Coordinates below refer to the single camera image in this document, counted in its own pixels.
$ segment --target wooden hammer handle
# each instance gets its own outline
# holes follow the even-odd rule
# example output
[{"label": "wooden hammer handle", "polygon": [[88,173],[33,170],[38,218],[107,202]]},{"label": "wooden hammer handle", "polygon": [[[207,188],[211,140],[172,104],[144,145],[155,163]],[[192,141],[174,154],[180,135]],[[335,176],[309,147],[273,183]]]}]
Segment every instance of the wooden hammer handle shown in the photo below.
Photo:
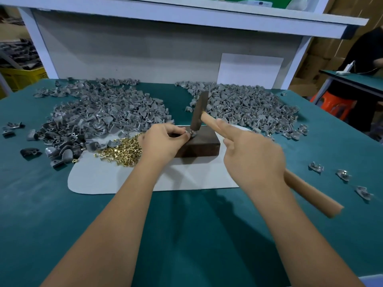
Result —
[{"label": "wooden hammer handle", "polygon": [[[225,137],[225,134],[222,132],[220,127],[217,125],[216,120],[207,114],[202,112],[201,121],[206,125],[212,128],[222,137]],[[320,212],[322,212],[326,217],[333,218],[338,215],[341,210],[344,208],[341,204],[333,200],[331,197],[320,192],[315,187],[311,186],[309,183],[305,182],[302,178],[298,177],[289,170],[285,170],[285,183],[301,197],[306,199],[310,204],[316,207]]]}]

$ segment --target wall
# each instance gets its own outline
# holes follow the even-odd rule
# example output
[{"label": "wall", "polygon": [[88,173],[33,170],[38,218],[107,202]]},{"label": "wall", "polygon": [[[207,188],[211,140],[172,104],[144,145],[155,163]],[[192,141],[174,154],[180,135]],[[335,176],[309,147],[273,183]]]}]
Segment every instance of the wall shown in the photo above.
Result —
[{"label": "wall", "polygon": [[302,37],[107,16],[33,11],[60,78],[216,82],[222,53],[283,57],[280,88]]}]

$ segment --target person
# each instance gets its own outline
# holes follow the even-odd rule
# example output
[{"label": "person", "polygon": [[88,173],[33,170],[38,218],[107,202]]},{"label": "person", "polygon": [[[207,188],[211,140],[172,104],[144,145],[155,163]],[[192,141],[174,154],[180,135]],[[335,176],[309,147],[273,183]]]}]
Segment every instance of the person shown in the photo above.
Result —
[{"label": "person", "polygon": [[[227,137],[227,171],[264,218],[292,286],[364,286],[306,217],[285,184],[282,148],[260,134],[219,119],[217,123]],[[170,138],[170,133],[180,136]],[[140,136],[140,161],[41,287],[131,285],[154,185],[189,138],[184,128],[171,124],[155,124]]]},{"label": "person", "polygon": [[[383,68],[383,26],[363,34],[351,47],[338,70],[344,70],[353,61],[352,73],[374,75]],[[371,130],[376,104],[383,99],[338,81],[331,83],[328,92],[342,99],[357,101],[348,115],[348,124],[361,132]]]}]

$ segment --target hand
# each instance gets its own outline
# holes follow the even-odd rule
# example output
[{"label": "hand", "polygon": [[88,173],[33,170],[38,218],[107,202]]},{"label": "hand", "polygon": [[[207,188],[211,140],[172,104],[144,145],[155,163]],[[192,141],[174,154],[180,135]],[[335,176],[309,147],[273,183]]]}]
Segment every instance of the hand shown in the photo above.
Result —
[{"label": "hand", "polygon": [[[181,136],[171,138],[168,135],[170,133]],[[138,142],[142,148],[141,159],[149,159],[165,166],[189,139],[190,133],[186,132],[185,128],[168,123],[154,124],[145,134],[138,136]]]},{"label": "hand", "polygon": [[266,137],[251,131],[241,130],[221,119],[217,124],[227,147],[224,163],[233,180],[245,192],[254,187],[269,189],[283,183],[285,155],[282,148]]}]

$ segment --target hammer head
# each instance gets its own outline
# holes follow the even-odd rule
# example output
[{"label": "hammer head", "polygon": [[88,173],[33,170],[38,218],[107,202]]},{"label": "hammer head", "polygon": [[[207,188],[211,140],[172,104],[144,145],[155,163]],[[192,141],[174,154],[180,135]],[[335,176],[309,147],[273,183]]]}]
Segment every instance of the hammer head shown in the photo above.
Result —
[{"label": "hammer head", "polygon": [[199,99],[195,105],[192,122],[190,123],[190,130],[198,131],[201,128],[202,121],[201,115],[202,112],[206,110],[206,106],[208,104],[209,92],[203,91],[199,95]]}]

